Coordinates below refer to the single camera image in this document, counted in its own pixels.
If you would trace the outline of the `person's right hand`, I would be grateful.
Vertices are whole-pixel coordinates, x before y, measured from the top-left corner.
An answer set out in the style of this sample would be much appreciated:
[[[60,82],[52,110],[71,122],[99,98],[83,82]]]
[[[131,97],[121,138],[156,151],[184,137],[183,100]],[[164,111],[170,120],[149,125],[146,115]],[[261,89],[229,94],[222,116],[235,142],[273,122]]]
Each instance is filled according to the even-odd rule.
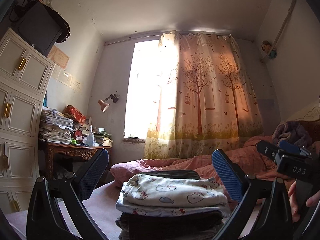
[[[294,182],[290,186],[289,191],[288,191],[288,197],[289,197],[289,201],[290,201],[293,222],[298,222],[300,219],[300,215],[298,213],[298,203],[296,200],[296,189],[297,189],[297,185],[296,185],[296,182]],[[306,206],[307,207],[316,206],[319,203],[319,199],[320,199],[320,192],[318,191],[316,194],[314,194],[312,197],[310,197],[306,201]]]

